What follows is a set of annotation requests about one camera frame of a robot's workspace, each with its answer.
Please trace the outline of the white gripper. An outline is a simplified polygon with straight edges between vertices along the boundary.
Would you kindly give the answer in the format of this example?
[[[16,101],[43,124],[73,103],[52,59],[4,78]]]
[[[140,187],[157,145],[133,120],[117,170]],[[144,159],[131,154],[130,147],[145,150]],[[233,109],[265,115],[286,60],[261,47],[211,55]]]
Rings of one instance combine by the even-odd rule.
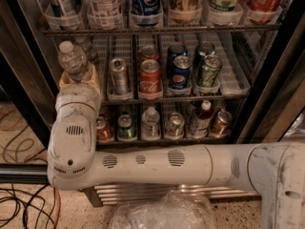
[[[63,72],[59,80],[61,90],[56,97],[56,120],[61,121],[71,115],[83,115],[89,121],[98,117],[101,104],[99,77],[95,66],[88,67],[87,84],[72,84],[69,75]]]

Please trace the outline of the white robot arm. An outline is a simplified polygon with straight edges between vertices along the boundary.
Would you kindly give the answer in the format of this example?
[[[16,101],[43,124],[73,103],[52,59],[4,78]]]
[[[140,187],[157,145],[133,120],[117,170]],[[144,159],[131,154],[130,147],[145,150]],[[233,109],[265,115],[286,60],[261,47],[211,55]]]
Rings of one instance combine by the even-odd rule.
[[[262,197],[262,229],[305,229],[305,144],[178,146],[98,152],[97,81],[66,84],[56,97],[48,180],[61,190],[113,182],[225,186]]]

